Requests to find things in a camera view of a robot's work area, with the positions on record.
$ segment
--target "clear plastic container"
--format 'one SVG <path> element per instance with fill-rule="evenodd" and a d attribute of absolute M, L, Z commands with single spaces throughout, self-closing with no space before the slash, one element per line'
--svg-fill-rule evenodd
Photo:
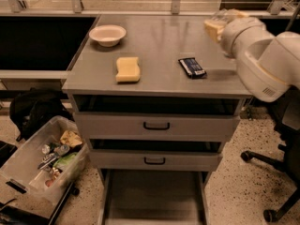
<path fill-rule="evenodd" d="M 38 165 L 45 156 L 42 147 L 47 143 L 57 143 L 65 130 L 78 133 L 74 122 L 65 117 L 55 116 L 27 140 L 14 155 L 2 166 L 0 173 L 9 181 L 18 185 L 26 192 L 45 198 L 56 204 L 63 196 L 70 182 L 83 171 L 87 159 L 87 145 L 70 162 L 66 169 L 55 179 L 50 187 L 45 185 L 51 179 L 48 172 L 38 169 Z"/>

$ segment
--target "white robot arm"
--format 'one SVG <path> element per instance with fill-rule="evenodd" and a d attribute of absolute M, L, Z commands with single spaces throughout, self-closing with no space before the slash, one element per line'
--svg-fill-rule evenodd
<path fill-rule="evenodd" d="M 237 74 L 254 97 L 272 102 L 292 85 L 300 89 L 300 35 L 275 37 L 260 20 L 245 17 L 225 25 L 220 46 L 236 59 Z"/>

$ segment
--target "drawer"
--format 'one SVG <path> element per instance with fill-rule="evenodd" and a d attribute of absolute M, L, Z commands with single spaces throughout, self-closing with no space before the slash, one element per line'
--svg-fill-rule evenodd
<path fill-rule="evenodd" d="M 93 150 L 92 164 L 101 169 L 213 172 L 222 160 L 217 153 Z"/>
<path fill-rule="evenodd" d="M 109 171 L 98 224 L 209 224 L 200 172 Z"/>
<path fill-rule="evenodd" d="M 226 142 L 233 135 L 239 117 L 77 112 L 75 121 L 88 139 Z"/>

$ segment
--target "yellow sponge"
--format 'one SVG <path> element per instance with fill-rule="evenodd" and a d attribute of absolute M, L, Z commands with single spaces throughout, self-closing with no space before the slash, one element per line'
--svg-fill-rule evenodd
<path fill-rule="evenodd" d="M 118 73 L 115 79 L 118 83 L 137 82 L 140 79 L 138 57 L 119 57 L 116 60 Z"/>

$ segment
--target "black backpack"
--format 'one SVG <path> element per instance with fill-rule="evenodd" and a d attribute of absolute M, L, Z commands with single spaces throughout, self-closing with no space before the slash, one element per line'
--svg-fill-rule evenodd
<path fill-rule="evenodd" d="M 20 131 L 18 142 L 29 139 L 36 131 L 56 115 L 73 120 L 54 91 L 30 90 L 19 94 L 10 103 L 9 117 Z"/>

